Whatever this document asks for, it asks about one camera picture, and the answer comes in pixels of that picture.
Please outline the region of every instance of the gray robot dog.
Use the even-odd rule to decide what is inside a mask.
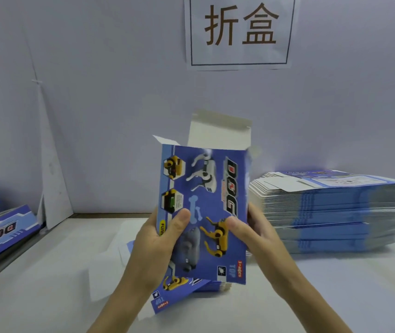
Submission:
[[[199,261],[199,244],[201,240],[201,232],[199,228],[193,228],[182,235],[182,240],[178,250],[183,255],[184,261],[174,262],[179,265],[185,272],[190,272],[196,268]]]
[[[202,183],[194,187],[191,191],[194,192],[197,188],[204,187],[210,193],[214,193],[217,188],[216,162],[211,157],[211,150],[204,150],[203,154],[198,155],[194,159],[191,166],[194,167],[199,160],[204,160],[203,168],[191,174],[187,178],[187,181],[190,181],[194,177],[198,177],[202,179]]]

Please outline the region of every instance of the table surface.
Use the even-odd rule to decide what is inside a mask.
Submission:
[[[106,302],[90,301],[88,264],[107,250],[123,222],[131,222],[128,240],[134,239],[140,219],[67,219],[5,268],[0,273],[0,333],[85,332]],[[335,257],[371,271],[395,290],[395,244]],[[247,269],[247,285],[233,285],[227,293],[193,294],[180,306],[135,322],[130,332],[304,332],[259,268],[248,264]]]

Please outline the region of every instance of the black border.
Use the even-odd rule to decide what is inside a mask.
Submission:
[[[293,19],[295,16],[296,0],[293,0],[292,24],[290,25],[289,47],[287,48],[287,57],[285,63],[226,63],[226,64],[193,64],[193,31],[191,29],[191,0],[190,5],[190,52],[191,52],[191,66],[221,66],[221,65],[284,65],[289,62],[290,42],[292,41]]]

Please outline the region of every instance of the fingernail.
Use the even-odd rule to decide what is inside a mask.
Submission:
[[[177,216],[181,222],[187,222],[190,220],[191,213],[188,209],[182,208]]]
[[[230,216],[225,220],[229,229],[235,229],[237,225],[237,219],[234,216]]]

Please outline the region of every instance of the left hand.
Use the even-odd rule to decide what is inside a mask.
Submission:
[[[188,209],[181,209],[162,236],[156,231],[156,218],[157,209],[139,230],[120,282],[146,296],[161,284],[174,244],[190,221],[190,212]]]

